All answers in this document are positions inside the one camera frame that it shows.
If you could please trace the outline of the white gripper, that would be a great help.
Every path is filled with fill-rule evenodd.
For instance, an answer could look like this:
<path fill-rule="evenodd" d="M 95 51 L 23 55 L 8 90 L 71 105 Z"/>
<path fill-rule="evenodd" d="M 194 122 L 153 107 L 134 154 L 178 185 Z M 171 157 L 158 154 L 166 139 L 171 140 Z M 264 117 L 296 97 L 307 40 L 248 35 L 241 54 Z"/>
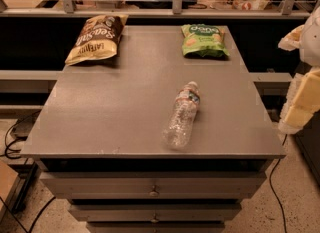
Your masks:
<path fill-rule="evenodd" d="M 313 67 L 320 66 L 320 7 L 278 43 L 282 50 L 299 49 L 300 60 Z M 278 129 L 285 134 L 296 134 L 320 110 L 320 69 L 305 75 L 297 73 L 292 79 L 286 102 L 280 113 Z"/>

